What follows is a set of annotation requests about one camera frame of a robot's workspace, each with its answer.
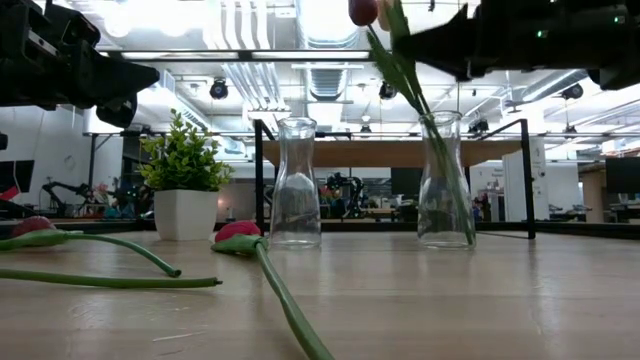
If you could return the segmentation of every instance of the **monitor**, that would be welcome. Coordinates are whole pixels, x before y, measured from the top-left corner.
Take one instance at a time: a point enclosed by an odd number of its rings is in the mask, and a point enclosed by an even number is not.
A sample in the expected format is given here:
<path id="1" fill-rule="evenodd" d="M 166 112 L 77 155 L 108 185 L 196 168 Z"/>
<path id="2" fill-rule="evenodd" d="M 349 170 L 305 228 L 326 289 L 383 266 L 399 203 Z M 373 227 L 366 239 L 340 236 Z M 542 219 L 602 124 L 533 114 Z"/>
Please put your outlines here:
<path id="1" fill-rule="evenodd" d="M 18 185 L 20 192 L 29 192 L 35 161 L 0 161 L 0 193 Z"/>
<path id="2" fill-rule="evenodd" d="M 605 166 L 608 193 L 640 193 L 640 157 L 608 158 Z"/>
<path id="3" fill-rule="evenodd" d="M 391 168 L 391 194 L 417 197 L 421 179 L 421 168 Z"/>

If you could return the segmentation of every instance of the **glass carafe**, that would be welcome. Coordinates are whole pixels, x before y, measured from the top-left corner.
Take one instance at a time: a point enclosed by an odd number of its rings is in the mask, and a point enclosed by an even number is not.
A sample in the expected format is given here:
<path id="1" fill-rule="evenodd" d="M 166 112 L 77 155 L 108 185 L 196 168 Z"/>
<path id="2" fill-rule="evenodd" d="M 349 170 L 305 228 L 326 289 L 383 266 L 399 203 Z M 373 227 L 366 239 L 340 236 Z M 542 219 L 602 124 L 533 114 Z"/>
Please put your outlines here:
<path id="1" fill-rule="evenodd" d="M 308 118 L 278 121 L 280 170 L 276 179 L 269 239 L 274 246 L 320 245 L 320 203 L 313 174 L 316 122 Z"/>
<path id="2" fill-rule="evenodd" d="M 418 205 L 418 240 L 429 248 L 473 249 L 476 239 L 471 195 L 460 162 L 461 115 L 436 111 L 428 116 L 435 127 L 425 126 L 421 119 L 425 165 Z"/>

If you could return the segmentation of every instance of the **wooden table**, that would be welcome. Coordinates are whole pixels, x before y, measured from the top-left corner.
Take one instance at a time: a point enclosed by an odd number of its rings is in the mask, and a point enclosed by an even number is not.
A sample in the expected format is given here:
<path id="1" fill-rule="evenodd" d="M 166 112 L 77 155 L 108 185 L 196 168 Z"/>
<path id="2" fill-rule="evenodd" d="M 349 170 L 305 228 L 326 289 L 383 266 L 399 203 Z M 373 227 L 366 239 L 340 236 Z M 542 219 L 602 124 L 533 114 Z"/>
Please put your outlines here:
<path id="1" fill-rule="evenodd" d="M 394 167 L 421 168 L 425 163 L 422 141 L 316 141 L 313 151 L 315 167 Z M 265 141 L 264 157 L 280 164 L 280 143 Z M 462 166 L 488 160 L 502 160 L 503 155 L 520 150 L 520 141 L 473 141 L 460 144 Z"/>
<path id="2" fill-rule="evenodd" d="M 304 359 L 253 260 L 206 242 L 138 240 L 208 290 L 130 291 L 0 281 L 0 358 Z M 640 358 L 640 244 L 479 236 L 475 252 L 413 234 L 329 233 L 272 260 L 337 359 Z M 126 249 L 73 243 L 2 254 L 7 268 L 161 276 Z"/>

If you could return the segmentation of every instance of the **white pot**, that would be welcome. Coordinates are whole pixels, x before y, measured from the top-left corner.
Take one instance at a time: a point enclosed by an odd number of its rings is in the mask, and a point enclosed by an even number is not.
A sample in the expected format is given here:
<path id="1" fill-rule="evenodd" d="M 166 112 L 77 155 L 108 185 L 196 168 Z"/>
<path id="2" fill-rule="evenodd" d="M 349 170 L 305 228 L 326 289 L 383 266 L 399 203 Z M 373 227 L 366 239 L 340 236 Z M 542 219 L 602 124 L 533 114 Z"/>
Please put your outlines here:
<path id="1" fill-rule="evenodd" d="M 217 192 L 167 190 L 154 195 L 156 229 L 162 240 L 208 240 L 217 215 Z"/>

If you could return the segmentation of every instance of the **green leaves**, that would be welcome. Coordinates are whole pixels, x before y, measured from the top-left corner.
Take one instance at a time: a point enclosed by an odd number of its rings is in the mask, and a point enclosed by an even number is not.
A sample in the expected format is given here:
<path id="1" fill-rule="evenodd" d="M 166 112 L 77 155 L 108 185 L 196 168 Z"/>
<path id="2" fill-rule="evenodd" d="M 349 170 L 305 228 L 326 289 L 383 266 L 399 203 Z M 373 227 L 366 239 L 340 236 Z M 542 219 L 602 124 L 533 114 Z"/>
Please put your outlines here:
<path id="1" fill-rule="evenodd" d="M 218 143 L 212 141 L 211 148 L 205 148 L 206 138 L 198 135 L 196 127 L 182 121 L 175 109 L 171 114 L 166 140 L 142 140 L 145 151 L 151 153 L 151 163 L 140 166 L 140 173 L 155 190 L 218 191 L 233 173 L 229 165 L 213 159 Z"/>
<path id="2" fill-rule="evenodd" d="M 395 0 L 393 6 L 383 2 L 383 8 L 391 28 L 391 42 L 409 35 L 409 23 L 402 9 L 402 1 Z M 418 114 L 428 114 L 430 110 L 422 95 L 422 88 L 416 73 L 416 62 L 399 54 L 388 52 L 372 27 L 369 27 L 367 32 L 367 40 L 371 46 L 375 66 L 384 80 L 395 87 L 407 99 L 411 107 L 416 109 Z"/>

